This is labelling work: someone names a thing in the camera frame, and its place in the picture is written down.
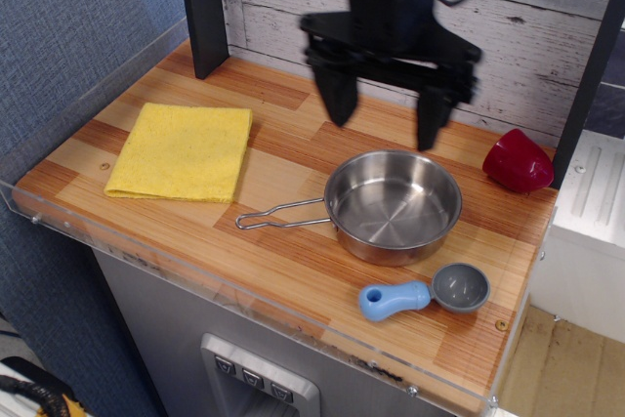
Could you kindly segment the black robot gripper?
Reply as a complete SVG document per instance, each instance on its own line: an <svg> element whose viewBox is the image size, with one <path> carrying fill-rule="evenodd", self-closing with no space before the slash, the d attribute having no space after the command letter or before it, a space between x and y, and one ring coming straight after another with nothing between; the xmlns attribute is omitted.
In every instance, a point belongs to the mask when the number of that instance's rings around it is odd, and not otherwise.
<svg viewBox="0 0 625 417"><path fill-rule="evenodd" d="M354 114L359 78L420 92L419 151L432 149L452 109L473 99L481 51L438 23L436 1L350 0L346 11L302 16L307 62L336 126Z"/></svg>

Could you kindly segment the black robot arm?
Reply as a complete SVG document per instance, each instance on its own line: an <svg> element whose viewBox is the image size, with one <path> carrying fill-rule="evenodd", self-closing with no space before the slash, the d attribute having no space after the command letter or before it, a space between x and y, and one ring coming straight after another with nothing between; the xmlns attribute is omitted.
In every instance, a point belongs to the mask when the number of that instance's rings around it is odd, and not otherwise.
<svg viewBox="0 0 625 417"><path fill-rule="evenodd" d="M360 78L417 93L417 147L434 147L452 109L469 103L481 50L441 26L434 5L465 0L349 0L344 12L302 16L307 62L331 121L345 125Z"/></svg>

